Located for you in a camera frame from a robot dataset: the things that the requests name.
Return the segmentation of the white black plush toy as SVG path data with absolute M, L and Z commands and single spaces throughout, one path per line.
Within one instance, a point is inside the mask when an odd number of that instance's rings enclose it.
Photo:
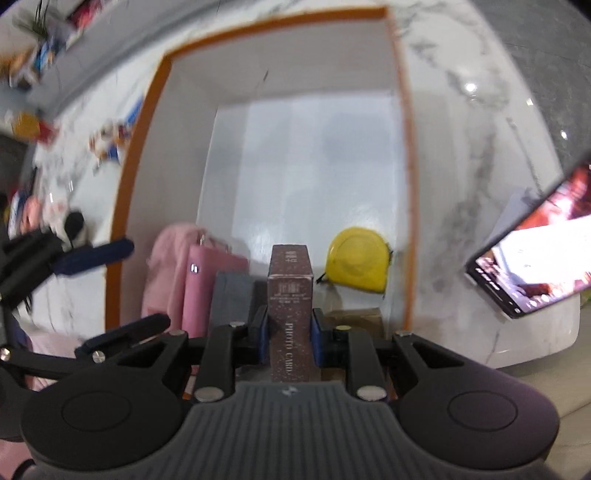
M 41 229 L 51 231 L 71 248 L 88 243 L 88 229 L 80 210 L 71 209 L 65 200 L 42 202 L 29 197 L 17 222 L 20 234 Z

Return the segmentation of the grey small box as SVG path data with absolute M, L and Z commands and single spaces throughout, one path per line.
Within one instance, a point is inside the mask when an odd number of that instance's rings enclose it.
M 249 323 L 256 280 L 245 272 L 218 272 L 215 276 L 208 332 L 222 325 Z

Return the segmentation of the pink fabric pouch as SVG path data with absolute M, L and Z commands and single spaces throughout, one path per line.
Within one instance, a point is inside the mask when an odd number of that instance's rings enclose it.
M 181 327 L 191 246 L 231 251 L 228 242 L 212 236 L 205 228 L 191 223 L 168 225 L 157 236 L 146 261 L 148 269 L 141 305 L 142 317 L 166 314 L 171 329 Z

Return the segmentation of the dark photo card box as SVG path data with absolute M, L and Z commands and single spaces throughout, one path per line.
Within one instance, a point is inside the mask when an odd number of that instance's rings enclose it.
M 271 379 L 307 383 L 317 369 L 311 351 L 314 271 L 304 245 L 273 246 L 267 274 Z

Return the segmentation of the pink wallet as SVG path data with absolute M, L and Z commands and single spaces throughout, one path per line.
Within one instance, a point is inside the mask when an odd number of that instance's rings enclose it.
M 181 327 L 190 337 L 205 337 L 216 275 L 219 272 L 246 272 L 249 260 L 225 250 L 191 245 L 187 261 Z

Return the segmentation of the yellow tape measure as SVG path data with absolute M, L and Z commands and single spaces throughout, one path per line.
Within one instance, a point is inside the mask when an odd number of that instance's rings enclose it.
M 384 294 L 393 250 L 376 231 L 349 227 L 329 246 L 325 271 L 317 283 L 330 283 L 374 294 Z

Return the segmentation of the brown sailor plush keychain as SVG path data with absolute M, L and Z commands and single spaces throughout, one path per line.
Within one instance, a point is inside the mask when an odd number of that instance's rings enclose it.
M 101 165 L 107 161 L 120 162 L 126 154 L 132 136 L 132 125 L 124 121 L 108 121 L 88 141 L 89 151 Z

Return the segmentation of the gold small box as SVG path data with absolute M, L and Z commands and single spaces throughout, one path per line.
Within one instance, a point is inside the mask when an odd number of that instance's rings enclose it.
M 348 326 L 352 329 L 363 329 L 376 339 L 385 337 L 382 313 L 379 308 L 332 310 L 325 313 L 325 319 L 335 328 L 342 329 Z

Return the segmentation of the red gold carton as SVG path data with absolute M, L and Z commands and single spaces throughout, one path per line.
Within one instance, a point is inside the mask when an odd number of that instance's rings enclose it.
M 25 111 L 14 115 L 9 124 L 16 138 L 44 146 L 52 145 L 59 132 L 55 125 Z

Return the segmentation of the orange cardboard shoe box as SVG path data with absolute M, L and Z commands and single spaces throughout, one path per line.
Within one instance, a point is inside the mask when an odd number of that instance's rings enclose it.
M 136 319 L 152 244 L 193 222 L 266 274 L 276 244 L 308 248 L 366 227 L 394 252 L 382 298 L 341 286 L 318 304 L 378 307 L 410 327 L 419 236 L 418 148 L 407 62 L 384 5 L 310 4 L 166 52 L 124 161 L 111 234 L 135 244 L 106 273 L 104 324 Z

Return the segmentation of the smartphone on stand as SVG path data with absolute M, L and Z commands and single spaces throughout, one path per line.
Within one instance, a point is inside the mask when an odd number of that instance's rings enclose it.
M 509 318 L 519 319 L 590 288 L 590 157 L 493 237 L 466 275 Z

